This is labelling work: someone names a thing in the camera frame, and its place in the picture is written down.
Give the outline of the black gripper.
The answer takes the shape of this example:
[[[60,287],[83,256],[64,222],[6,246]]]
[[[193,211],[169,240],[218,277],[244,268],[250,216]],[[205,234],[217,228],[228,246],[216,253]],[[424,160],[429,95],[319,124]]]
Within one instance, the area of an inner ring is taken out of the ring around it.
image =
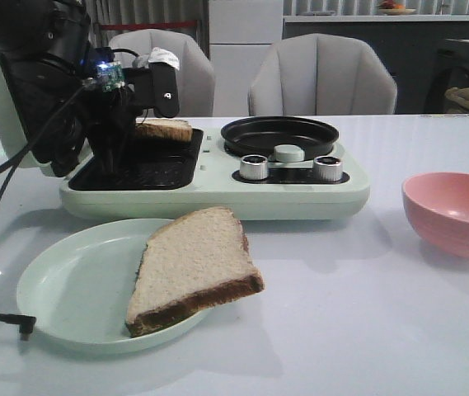
[[[176,83],[179,58],[167,49],[154,47],[148,57],[148,68],[123,68],[126,85],[111,92],[101,90],[93,69],[93,84],[83,99],[87,110],[85,135],[104,173],[118,172],[136,118],[152,104],[151,81],[155,115],[175,117],[179,113]]]

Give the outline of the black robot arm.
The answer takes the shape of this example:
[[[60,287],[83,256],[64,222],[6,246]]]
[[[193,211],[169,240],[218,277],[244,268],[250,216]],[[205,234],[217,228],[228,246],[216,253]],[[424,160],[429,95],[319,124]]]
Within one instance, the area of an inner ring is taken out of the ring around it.
[[[89,40],[83,1],[0,1],[0,140],[10,163],[69,174],[90,150],[113,172],[147,109],[178,114],[167,62],[125,67]]]

